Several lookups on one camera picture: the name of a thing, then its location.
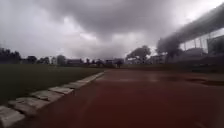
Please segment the concrete curb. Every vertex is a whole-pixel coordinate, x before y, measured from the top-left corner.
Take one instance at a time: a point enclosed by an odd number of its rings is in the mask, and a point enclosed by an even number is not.
[[[58,99],[77,89],[80,89],[102,76],[104,73],[105,72],[101,72],[66,85],[33,92],[30,94],[30,97],[17,98],[16,100],[9,101],[7,105],[0,106],[0,128],[15,126],[25,118],[35,116],[39,109],[56,102]]]

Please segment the distant tree line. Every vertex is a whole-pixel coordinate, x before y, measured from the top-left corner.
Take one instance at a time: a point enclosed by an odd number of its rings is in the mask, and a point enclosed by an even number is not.
[[[20,53],[12,52],[9,49],[0,48],[0,62],[1,63],[18,63],[21,60]]]
[[[0,48],[0,63],[23,63],[23,64],[52,64],[57,66],[80,66],[80,67],[120,67],[124,62],[122,60],[91,60],[86,59],[67,59],[64,55],[50,58],[42,57],[38,59],[36,56],[28,56],[22,58],[18,51]]]

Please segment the dark cloud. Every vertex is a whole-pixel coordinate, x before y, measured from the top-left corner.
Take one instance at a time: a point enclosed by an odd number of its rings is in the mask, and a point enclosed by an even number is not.
[[[73,17],[100,38],[139,31],[162,36],[174,26],[170,0],[53,0],[39,4],[54,17]]]

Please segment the building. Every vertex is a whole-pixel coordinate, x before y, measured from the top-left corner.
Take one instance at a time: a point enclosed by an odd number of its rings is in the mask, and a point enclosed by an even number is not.
[[[156,55],[156,56],[151,56],[148,59],[149,64],[164,64],[166,60],[166,55]]]
[[[82,66],[84,64],[82,59],[67,59],[68,66]]]
[[[203,48],[191,48],[186,51],[183,51],[178,56],[173,57],[169,62],[180,62],[180,61],[190,61],[190,60],[200,60],[206,57]]]
[[[115,58],[115,59],[113,59],[113,63],[117,63],[118,61],[120,61],[121,63],[124,63],[124,59],[123,58]]]
[[[125,64],[141,64],[141,61],[136,58],[127,59],[124,61]]]
[[[57,57],[52,57],[52,58],[51,58],[51,64],[53,64],[53,65],[58,65]]]
[[[224,53],[224,35],[216,38],[208,39],[208,54],[223,54]]]

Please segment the ground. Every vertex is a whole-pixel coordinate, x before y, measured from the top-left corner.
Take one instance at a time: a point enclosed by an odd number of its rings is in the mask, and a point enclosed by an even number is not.
[[[110,70],[23,128],[222,128],[224,88],[206,74]]]
[[[0,64],[0,104],[37,90],[73,82],[102,69]]]

